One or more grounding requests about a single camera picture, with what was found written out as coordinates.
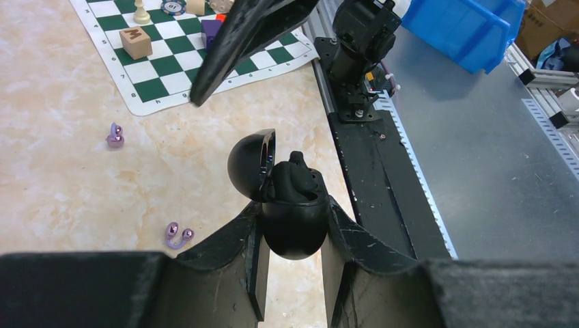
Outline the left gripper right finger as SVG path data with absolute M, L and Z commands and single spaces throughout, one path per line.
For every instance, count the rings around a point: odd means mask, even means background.
M 330 200 L 329 327 L 577 327 L 578 265 L 407 257 Z

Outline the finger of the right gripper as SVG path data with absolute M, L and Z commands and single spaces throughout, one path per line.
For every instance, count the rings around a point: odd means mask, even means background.
M 208 49 L 189 93 L 200 107 L 244 60 L 305 23 L 317 1 L 235 1 Z

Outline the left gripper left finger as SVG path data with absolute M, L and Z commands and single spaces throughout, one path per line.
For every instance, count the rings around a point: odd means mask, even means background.
M 269 254 L 249 203 L 175 258 L 157 251 L 1 257 L 2 327 L 256 327 Z

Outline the black earbud charging case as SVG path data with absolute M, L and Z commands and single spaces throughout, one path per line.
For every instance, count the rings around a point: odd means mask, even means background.
M 258 222 L 271 250 L 288 260 L 302 260 L 318 251 L 328 231 L 330 196 L 322 174 L 310 169 L 317 187 L 317 199 L 290 203 L 268 196 L 275 161 L 276 131 L 267 128 L 238 141 L 232 148 L 227 173 L 232 185 L 245 197 L 257 202 Z

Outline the black earbud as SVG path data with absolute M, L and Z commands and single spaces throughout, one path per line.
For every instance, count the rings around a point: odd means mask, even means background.
M 272 200 L 301 203 L 317 199 L 317 183 L 300 151 L 292 151 L 288 161 L 277 163 L 270 181 L 268 196 Z

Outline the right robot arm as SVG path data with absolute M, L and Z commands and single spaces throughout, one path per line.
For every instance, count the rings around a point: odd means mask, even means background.
M 306 22 L 317 1 L 236 1 L 218 30 L 190 89 L 201 106 L 230 72 Z M 392 49 L 401 24 L 395 1 L 343 1 L 333 31 L 339 51 L 329 73 L 333 81 L 356 85 Z

